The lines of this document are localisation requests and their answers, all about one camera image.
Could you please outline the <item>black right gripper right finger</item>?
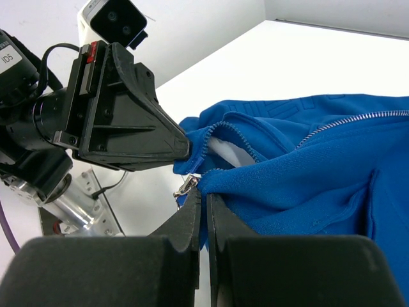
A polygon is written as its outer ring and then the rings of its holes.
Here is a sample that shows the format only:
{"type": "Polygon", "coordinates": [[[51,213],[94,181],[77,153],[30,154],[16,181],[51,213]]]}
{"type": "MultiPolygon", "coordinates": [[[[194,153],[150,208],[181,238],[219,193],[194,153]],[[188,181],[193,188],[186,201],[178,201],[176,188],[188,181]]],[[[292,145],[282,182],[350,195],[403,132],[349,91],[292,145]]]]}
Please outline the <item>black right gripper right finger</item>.
{"type": "Polygon", "coordinates": [[[404,306],[379,247],[359,235],[259,235],[206,198],[212,306],[404,306]]]}

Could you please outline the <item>blue zip-up jacket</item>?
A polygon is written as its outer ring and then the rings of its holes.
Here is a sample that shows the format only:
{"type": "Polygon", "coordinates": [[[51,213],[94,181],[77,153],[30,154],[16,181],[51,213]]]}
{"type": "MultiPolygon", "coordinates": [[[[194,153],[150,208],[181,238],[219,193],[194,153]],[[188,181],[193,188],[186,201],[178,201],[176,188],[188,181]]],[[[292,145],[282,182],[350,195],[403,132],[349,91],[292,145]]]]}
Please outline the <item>blue zip-up jacket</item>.
{"type": "Polygon", "coordinates": [[[181,122],[179,175],[262,235],[364,235],[408,252],[408,98],[223,100],[181,122]]]}

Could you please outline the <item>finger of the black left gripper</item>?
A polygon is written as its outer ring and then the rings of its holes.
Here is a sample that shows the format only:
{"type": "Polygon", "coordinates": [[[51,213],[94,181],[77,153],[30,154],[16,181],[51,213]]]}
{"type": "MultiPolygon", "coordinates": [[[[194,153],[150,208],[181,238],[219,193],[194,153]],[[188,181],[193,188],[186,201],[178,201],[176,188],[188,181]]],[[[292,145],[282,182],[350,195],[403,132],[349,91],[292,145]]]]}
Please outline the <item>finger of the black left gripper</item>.
{"type": "Polygon", "coordinates": [[[153,73],[135,64],[140,96],[112,96],[111,160],[81,160],[109,169],[140,171],[172,164],[189,157],[190,141],[184,130],[157,100],[153,73]]]}
{"type": "Polygon", "coordinates": [[[102,64],[102,96],[118,93],[140,96],[135,74],[134,56],[119,43],[111,43],[105,49],[102,64]]]}

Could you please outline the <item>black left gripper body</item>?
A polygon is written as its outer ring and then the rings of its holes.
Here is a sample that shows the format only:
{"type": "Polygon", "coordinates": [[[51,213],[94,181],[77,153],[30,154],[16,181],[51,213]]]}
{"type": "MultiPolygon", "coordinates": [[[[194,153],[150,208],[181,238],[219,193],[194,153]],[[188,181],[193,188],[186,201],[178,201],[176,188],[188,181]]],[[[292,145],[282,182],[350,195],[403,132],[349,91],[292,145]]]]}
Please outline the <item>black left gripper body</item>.
{"type": "Polygon", "coordinates": [[[112,48],[103,41],[81,47],[74,60],[54,145],[80,160],[111,160],[112,48]]]}

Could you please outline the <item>silver zipper pull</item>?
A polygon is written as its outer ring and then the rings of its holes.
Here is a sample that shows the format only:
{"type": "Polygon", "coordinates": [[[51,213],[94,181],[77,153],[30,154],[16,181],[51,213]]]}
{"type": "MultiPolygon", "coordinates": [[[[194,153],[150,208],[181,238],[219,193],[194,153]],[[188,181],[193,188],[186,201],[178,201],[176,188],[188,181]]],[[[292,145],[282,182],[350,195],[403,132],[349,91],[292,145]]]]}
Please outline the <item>silver zipper pull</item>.
{"type": "Polygon", "coordinates": [[[200,181],[200,178],[199,178],[199,177],[197,177],[197,176],[195,176],[195,175],[192,175],[192,174],[189,174],[189,175],[186,177],[184,183],[179,187],[179,189],[178,189],[176,192],[173,193],[173,197],[174,197],[175,199],[177,199],[177,198],[179,198],[179,197],[181,197],[181,196],[184,196],[184,195],[188,194],[189,191],[190,191],[193,187],[195,187],[196,185],[198,185],[199,181],[200,181]]]}

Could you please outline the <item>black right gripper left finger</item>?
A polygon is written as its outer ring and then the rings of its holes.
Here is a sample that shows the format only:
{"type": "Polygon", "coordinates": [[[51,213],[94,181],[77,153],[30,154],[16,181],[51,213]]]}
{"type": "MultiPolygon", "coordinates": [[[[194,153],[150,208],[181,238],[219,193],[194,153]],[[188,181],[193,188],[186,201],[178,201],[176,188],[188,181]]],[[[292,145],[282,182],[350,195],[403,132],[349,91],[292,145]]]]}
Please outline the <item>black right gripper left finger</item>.
{"type": "Polygon", "coordinates": [[[201,195],[146,237],[44,237],[17,253],[2,306],[193,306],[201,195]]]}

